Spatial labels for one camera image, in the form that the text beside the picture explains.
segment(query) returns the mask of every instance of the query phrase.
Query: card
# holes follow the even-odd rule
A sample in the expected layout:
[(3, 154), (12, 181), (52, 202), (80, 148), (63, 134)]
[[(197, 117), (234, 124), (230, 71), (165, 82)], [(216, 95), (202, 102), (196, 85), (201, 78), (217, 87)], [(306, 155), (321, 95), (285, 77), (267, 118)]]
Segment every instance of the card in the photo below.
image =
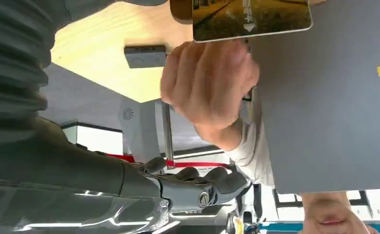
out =
[(215, 41), (309, 29), (307, 0), (193, 0), (193, 38)]

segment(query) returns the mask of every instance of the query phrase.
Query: red rope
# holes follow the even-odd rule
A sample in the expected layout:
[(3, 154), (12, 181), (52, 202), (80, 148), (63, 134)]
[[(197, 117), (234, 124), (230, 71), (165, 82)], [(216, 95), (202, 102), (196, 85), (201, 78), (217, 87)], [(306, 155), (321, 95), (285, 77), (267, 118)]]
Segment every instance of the red rope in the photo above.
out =
[[(122, 160), (125, 160), (129, 163), (135, 163), (134, 157), (132, 155), (112, 155), (107, 154), (110, 157), (116, 157)], [(227, 168), (228, 165), (225, 163), (216, 163), (216, 162), (172, 162), (167, 160), (167, 166), (174, 166), (176, 168), (183, 167), (224, 167)]]
[(227, 168), (228, 165), (225, 163), (217, 162), (172, 162), (167, 160), (167, 166), (174, 166), (178, 168), (182, 167), (224, 167)]
[(116, 157), (122, 160), (125, 160), (129, 163), (135, 163), (134, 157), (132, 155), (112, 155), (112, 154), (107, 154), (110, 157)]

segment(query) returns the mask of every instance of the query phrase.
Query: wooden surface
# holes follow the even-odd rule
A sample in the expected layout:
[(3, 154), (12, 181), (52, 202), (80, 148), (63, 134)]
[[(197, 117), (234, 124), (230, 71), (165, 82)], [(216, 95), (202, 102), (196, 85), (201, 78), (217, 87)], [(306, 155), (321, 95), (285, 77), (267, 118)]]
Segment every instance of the wooden surface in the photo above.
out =
[(169, 2), (154, 7), (117, 2), (59, 30), (52, 62), (145, 102), (160, 97), (163, 68), (130, 69), (124, 46), (163, 44), (169, 52), (187, 40), (192, 40), (192, 25), (176, 22)]

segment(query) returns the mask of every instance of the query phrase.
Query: metal rod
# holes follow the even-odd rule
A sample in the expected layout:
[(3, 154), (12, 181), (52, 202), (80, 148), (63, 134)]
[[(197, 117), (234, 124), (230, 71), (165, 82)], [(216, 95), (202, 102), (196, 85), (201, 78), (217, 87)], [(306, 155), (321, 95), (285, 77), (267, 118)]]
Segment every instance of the metal rod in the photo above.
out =
[[(167, 103), (162, 105), (163, 112), (163, 129), (164, 129), (164, 147), (167, 160), (174, 163), (173, 158), (173, 142), (171, 137), (170, 107)], [(173, 166), (167, 166), (167, 169), (174, 169)]]

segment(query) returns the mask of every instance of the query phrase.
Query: human hand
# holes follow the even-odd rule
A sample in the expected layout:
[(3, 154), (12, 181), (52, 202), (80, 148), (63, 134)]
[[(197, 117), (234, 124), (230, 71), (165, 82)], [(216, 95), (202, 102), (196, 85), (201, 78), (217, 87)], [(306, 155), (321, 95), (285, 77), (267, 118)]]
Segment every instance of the human hand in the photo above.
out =
[(315, 4), (319, 4), (323, 2), (326, 2), (326, 0), (309, 0), (309, 4), (311, 5), (315, 5)]
[(161, 98), (213, 142), (238, 117), (242, 97), (259, 79), (244, 42), (185, 42), (167, 58)]

